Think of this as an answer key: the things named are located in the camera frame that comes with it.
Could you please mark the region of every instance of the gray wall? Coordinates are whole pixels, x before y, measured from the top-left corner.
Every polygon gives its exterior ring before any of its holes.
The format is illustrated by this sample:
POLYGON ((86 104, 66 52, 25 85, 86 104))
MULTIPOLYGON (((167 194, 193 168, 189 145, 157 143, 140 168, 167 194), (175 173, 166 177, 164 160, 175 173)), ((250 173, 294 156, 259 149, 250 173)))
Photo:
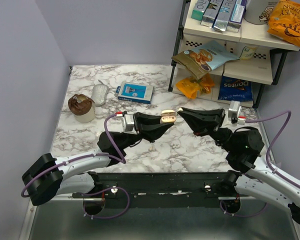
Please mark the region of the gray wall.
POLYGON ((19 238, 22 174, 50 150, 69 67, 34 0, 0 0, 0 240, 19 238))
POLYGON ((36 0, 72 65, 169 64, 183 0, 36 0))
MULTIPOLYGON (((277 163, 282 162, 284 171, 300 179, 300 52, 288 54, 278 85, 265 88, 259 112, 262 117, 270 117, 287 109, 292 116, 273 147, 273 155, 277 163)), ((264 123, 269 140, 285 119, 282 116, 264 123)))

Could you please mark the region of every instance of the yellow snack bag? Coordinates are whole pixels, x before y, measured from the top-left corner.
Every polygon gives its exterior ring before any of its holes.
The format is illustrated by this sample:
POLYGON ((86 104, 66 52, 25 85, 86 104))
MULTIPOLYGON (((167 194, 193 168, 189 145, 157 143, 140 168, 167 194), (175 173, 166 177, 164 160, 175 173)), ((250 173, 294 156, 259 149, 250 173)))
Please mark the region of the yellow snack bag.
POLYGON ((214 81, 210 77, 210 74, 206 74, 199 80, 190 76, 180 80, 175 86, 188 98, 195 99, 197 93, 209 94, 211 93, 211 87, 215 85, 214 81))
POLYGON ((268 33, 300 47, 300 3, 280 0, 268 19, 268 33))

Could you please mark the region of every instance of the white marble surface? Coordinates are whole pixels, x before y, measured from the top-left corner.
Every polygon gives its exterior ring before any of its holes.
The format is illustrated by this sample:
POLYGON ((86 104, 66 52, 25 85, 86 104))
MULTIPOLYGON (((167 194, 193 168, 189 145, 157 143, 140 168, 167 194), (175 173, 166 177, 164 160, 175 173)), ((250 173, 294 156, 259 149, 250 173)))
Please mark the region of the white marble surface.
MULTIPOLYGON (((159 115, 162 110, 186 107, 196 110, 228 108, 228 104, 194 99, 168 92, 171 67, 165 65, 104 65, 74 66, 55 134, 52 154, 65 157, 84 153, 97 147, 98 137, 104 131, 104 119, 117 111, 142 112, 159 115), (103 81, 109 86, 106 103, 96 107, 96 117, 89 123, 77 122, 68 108, 68 99, 74 94, 91 96, 92 88, 103 81), (151 104, 118 100, 117 86, 123 81, 154 86, 151 104)), ((255 119, 252 108, 243 108, 247 118, 255 119)), ((234 130, 236 127, 226 124, 234 130)), ((257 123, 249 126, 259 128, 257 123)), ((121 120, 110 120, 110 131, 122 131, 121 120)), ((126 164, 96 169, 96 172, 157 173, 157 172, 226 172, 231 169, 227 153, 217 147, 209 136, 196 137, 186 122, 178 117, 175 126, 153 144, 146 140, 134 148, 126 148, 126 164)))

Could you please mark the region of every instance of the toothpaste box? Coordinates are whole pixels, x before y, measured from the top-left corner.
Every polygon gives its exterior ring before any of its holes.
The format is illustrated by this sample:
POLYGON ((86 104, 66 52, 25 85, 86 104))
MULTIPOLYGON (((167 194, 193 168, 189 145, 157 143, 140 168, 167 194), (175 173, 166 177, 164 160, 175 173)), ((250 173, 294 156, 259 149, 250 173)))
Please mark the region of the toothpaste box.
POLYGON ((154 87, 151 85, 122 82, 118 90, 118 99, 130 102, 150 104, 154 93, 154 87))
POLYGON ((201 21, 209 5, 210 0, 198 0, 192 10, 191 18, 201 21))
POLYGON ((219 13, 219 9, 222 5, 223 0, 211 0, 208 7, 206 8, 201 25, 212 28, 215 22, 215 19, 219 13))
POLYGON ((213 29, 225 32, 234 9, 236 0, 223 0, 220 11, 213 25, 213 29))
POLYGON ((244 17, 246 5, 247 0, 236 0, 228 26, 226 27, 227 31, 233 33, 239 32, 239 29, 242 24, 242 19, 244 17))

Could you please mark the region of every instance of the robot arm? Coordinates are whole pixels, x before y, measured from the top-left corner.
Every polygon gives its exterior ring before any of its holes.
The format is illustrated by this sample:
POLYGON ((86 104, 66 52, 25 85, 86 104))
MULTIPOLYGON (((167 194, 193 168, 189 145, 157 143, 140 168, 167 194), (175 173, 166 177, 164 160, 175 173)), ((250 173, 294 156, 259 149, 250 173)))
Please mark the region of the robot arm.
POLYGON ((71 157, 55 158, 50 153, 42 155, 23 174, 25 188, 21 195, 30 197, 32 204, 38 206, 59 194, 88 193, 94 188, 95 181, 86 172, 119 162, 125 164, 125 159, 121 158, 126 155, 125 148, 133 147, 142 139, 154 142, 172 127, 176 120, 172 117, 167 121, 167 117, 140 112, 117 112, 116 117, 122 117, 123 132, 107 132, 106 129, 99 137, 97 149, 71 157))
MULTIPOLYGON (((237 171, 229 171, 228 184, 237 193, 255 197, 286 211, 290 210, 292 218, 300 224, 300 180, 277 167, 272 170, 268 166, 266 159, 260 155, 264 143, 258 129, 242 127, 232 132, 228 128, 221 128, 225 118, 223 109, 199 111, 182 107, 178 114, 196 136, 209 135, 217 146, 228 152, 226 160, 237 171)), ((229 118, 232 123, 236 121, 236 116, 229 118)))

